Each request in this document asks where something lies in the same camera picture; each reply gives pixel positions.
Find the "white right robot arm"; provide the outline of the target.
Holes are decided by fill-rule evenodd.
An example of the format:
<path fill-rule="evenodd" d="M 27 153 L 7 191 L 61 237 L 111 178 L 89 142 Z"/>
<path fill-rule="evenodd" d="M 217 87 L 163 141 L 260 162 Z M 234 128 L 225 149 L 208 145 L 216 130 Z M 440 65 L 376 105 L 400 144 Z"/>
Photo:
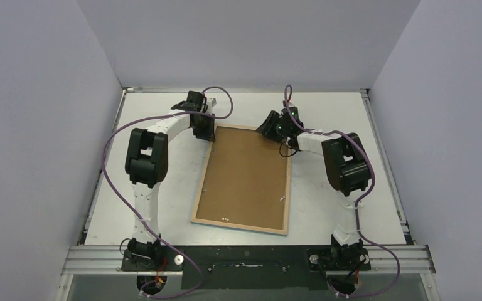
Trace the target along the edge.
<path fill-rule="evenodd" d="M 363 241 L 358 233 L 358 205 L 349 196 L 353 191 L 365 191 L 372 178 L 371 166 L 359 136 L 351 132 L 331 137 L 328 133 L 305 129 L 297 107 L 270 111 L 255 130 L 263 137 L 285 144 L 294 152 L 321 155 L 330 186 L 344 195 L 338 201 L 338 221 L 331 235 L 329 259 L 339 269 L 366 258 Z"/>

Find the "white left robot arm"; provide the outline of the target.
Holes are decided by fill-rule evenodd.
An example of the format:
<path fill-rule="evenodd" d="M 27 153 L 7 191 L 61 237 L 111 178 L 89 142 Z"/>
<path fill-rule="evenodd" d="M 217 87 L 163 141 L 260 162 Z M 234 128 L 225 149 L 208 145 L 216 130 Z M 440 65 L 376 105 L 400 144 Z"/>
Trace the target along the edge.
<path fill-rule="evenodd" d="M 188 92 L 186 100 L 171 107 L 168 116 L 145 128 L 131 130 L 125 161 L 134 194 L 134 230 L 127 250 L 132 263 L 155 270 L 164 263 L 159 236 L 159 188 L 168 171 L 168 146 L 180 133 L 192 129 L 202 140 L 215 140 L 213 103 L 202 92 Z"/>

